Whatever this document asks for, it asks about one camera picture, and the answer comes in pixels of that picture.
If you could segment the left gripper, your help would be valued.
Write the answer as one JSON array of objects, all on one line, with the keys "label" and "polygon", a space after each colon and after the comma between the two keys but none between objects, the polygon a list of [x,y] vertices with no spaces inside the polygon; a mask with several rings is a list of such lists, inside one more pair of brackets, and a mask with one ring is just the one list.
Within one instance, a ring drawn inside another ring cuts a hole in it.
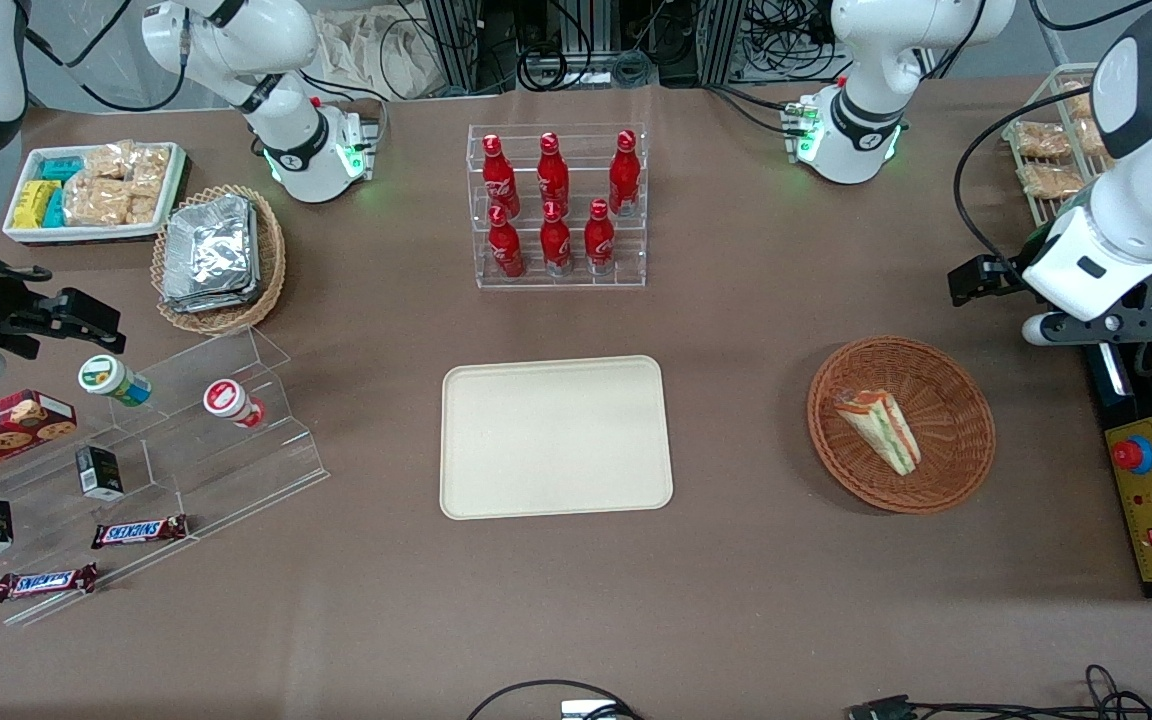
[{"label": "left gripper", "polygon": [[[1021,270],[1011,258],[973,258],[948,273],[952,305],[964,306],[996,293],[1026,291]],[[1023,338],[1034,346],[1138,344],[1152,342],[1152,306],[1117,302],[1105,314],[1082,320],[1047,304],[1041,314],[1023,324]]]}]

